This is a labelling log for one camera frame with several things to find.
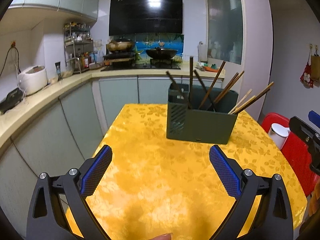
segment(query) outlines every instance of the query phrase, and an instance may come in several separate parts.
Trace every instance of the white cup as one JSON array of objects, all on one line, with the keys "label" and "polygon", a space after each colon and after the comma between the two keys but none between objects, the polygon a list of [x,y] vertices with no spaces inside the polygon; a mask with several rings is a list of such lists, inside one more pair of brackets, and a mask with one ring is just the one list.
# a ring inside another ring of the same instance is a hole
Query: white cup
[{"label": "white cup", "polygon": [[268,135],[274,141],[276,146],[281,150],[289,136],[289,132],[290,129],[288,127],[283,127],[278,123],[273,123],[268,132]]}]

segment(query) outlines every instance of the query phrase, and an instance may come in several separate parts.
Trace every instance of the red plastic chair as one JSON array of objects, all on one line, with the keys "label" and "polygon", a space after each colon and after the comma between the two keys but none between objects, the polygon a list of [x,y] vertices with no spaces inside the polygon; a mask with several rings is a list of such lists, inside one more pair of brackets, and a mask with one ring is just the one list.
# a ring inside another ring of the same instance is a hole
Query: red plastic chair
[{"label": "red plastic chair", "polygon": [[[277,113],[267,114],[261,126],[268,133],[273,123],[289,127],[289,119]],[[290,132],[281,152],[297,175],[305,195],[309,196],[320,177],[309,168],[311,155],[308,152],[307,145],[298,136]]]}]

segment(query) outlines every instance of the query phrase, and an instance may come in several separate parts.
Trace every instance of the beige countertop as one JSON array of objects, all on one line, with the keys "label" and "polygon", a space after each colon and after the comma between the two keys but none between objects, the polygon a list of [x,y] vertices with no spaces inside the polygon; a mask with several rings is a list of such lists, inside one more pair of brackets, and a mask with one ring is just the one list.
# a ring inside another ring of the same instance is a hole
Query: beige countertop
[{"label": "beige countertop", "polygon": [[[188,76],[189,63],[185,62],[181,65],[181,69],[169,70],[172,75]],[[49,85],[34,95],[26,97],[26,99],[15,106],[13,109],[7,111],[0,116],[0,147],[10,138],[10,136],[34,114],[45,107],[68,90],[92,78],[104,78],[114,76],[135,76],[135,75],[165,75],[166,69],[130,69],[130,70],[114,70],[103,71],[91,70],[83,74],[76,74],[65,78],[58,83]],[[213,78],[216,76],[215,72],[198,71],[203,78]],[[219,78],[225,77],[225,70],[223,70]]]}]

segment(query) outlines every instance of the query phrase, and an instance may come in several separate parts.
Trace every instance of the backsplash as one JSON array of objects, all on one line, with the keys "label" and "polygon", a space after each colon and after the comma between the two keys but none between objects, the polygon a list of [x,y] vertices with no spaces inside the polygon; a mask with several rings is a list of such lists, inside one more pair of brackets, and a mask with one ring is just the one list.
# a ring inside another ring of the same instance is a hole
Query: backsplash
[{"label": "backsplash", "polygon": [[124,36],[114,35],[110,37],[114,40],[119,38],[135,41],[134,51],[136,53],[136,63],[150,63],[150,57],[147,55],[147,49],[162,47],[165,49],[176,49],[178,52],[172,58],[173,62],[182,63],[183,61],[183,42],[184,35],[177,33],[136,33]]}]

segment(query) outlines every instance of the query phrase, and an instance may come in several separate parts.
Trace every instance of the table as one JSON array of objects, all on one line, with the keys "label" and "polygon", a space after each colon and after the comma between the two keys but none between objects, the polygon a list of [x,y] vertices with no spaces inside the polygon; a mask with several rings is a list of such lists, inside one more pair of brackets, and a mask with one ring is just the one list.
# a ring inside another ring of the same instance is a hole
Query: table
[{"label": "table", "polygon": [[[167,105],[128,104],[115,119],[104,144],[113,159],[95,193],[86,198],[98,222],[113,240],[142,240],[173,232],[173,239],[209,239],[228,214],[229,197],[209,161],[212,144],[166,138]],[[229,158],[257,175],[284,179],[293,227],[303,218],[306,197],[291,166],[270,137],[243,111],[227,145]],[[240,233],[248,232],[260,197],[256,197]],[[74,233],[81,235],[67,211]]]}]

